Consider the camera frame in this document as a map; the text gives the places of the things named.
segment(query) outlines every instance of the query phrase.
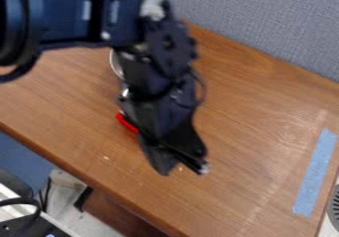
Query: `wooden table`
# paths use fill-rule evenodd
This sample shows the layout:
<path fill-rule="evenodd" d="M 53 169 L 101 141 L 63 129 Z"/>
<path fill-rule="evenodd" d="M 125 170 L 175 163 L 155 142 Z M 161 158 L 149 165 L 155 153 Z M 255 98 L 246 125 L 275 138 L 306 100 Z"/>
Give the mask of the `wooden table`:
<path fill-rule="evenodd" d="M 0 88 L 0 128 L 173 236 L 313 236 L 338 148 L 311 218 L 291 208 L 319 133 L 339 134 L 339 84 L 193 26 L 210 98 L 195 118 L 213 172 L 150 167 L 115 121 L 118 79 L 109 50 L 45 54 Z"/>

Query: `blue tape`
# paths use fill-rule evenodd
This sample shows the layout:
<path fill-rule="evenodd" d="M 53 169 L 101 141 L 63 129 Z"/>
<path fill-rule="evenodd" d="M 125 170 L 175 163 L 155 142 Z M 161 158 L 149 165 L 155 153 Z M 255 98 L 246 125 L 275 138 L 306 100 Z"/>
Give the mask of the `blue tape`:
<path fill-rule="evenodd" d="M 315 147 L 307 173 L 293 206 L 293 212 L 295 214 L 302 214 L 306 217 L 311 216 L 318 200 L 337 140 L 338 136 L 325 129 Z"/>

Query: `gray fabric partition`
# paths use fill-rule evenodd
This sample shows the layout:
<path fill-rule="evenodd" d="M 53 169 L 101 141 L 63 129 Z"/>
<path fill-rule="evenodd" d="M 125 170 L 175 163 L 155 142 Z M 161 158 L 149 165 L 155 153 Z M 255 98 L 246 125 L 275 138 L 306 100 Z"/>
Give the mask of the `gray fabric partition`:
<path fill-rule="evenodd" d="M 174 0 L 229 38 L 339 81 L 339 0 Z"/>

